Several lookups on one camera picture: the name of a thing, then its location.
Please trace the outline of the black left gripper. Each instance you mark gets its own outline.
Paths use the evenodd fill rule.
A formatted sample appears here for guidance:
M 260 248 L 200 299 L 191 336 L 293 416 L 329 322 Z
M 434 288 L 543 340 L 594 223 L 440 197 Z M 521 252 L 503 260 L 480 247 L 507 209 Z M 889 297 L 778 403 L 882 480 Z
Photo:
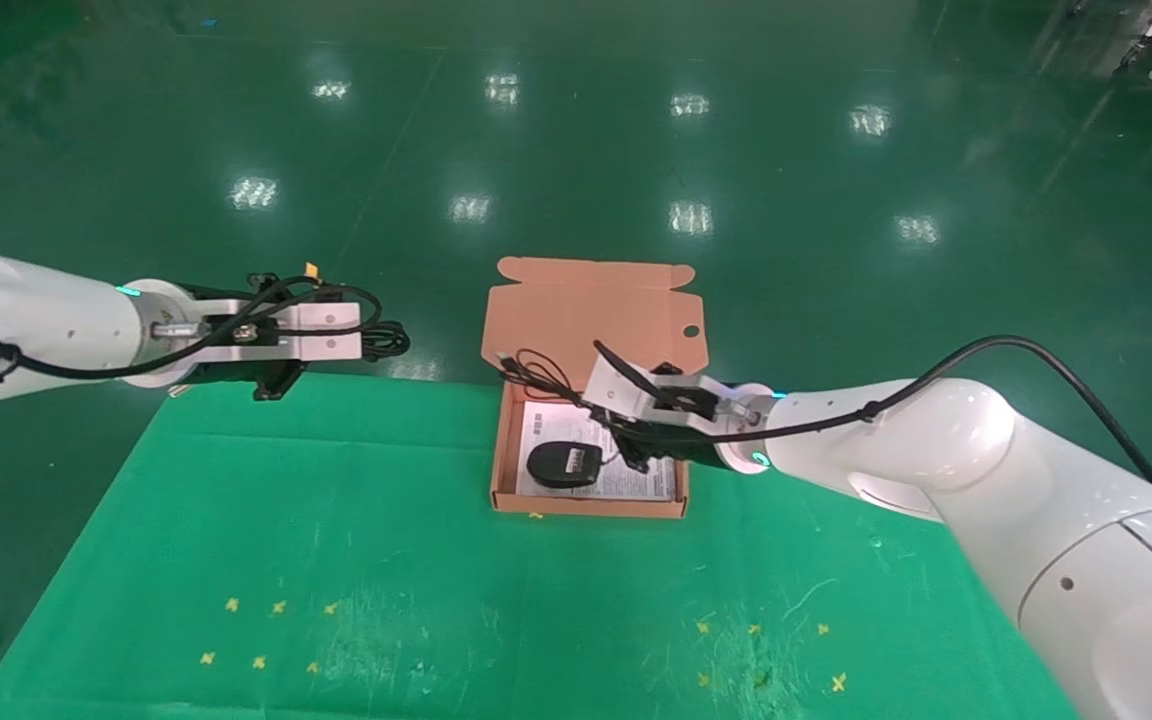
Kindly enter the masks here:
M 215 382 L 247 382 L 252 400 L 279 401 L 306 370 L 306 361 L 242 361 L 242 363 L 200 363 L 191 370 L 192 386 Z

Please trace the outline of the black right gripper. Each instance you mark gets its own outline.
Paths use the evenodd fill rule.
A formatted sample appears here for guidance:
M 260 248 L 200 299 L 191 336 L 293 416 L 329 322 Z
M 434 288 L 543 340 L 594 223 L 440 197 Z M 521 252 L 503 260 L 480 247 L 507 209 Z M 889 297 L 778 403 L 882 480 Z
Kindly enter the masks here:
M 654 382 L 641 373 L 628 361 L 623 361 L 620 355 L 612 351 L 599 340 L 593 341 L 594 350 L 602 356 L 605 364 L 609 365 L 617 376 L 650 397 L 659 397 L 660 391 Z M 650 465 L 655 460 L 676 460 L 682 462 L 695 462 L 708 468 L 728 469 L 726 461 L 719 454 L 717 444 L 699 432 L 699 430 L 687 427 L 635 427 L 614 430 L 614 444 L 617 447 L 617 457 L 623 461 L 627 468 L 637 473 L 649 473 Z

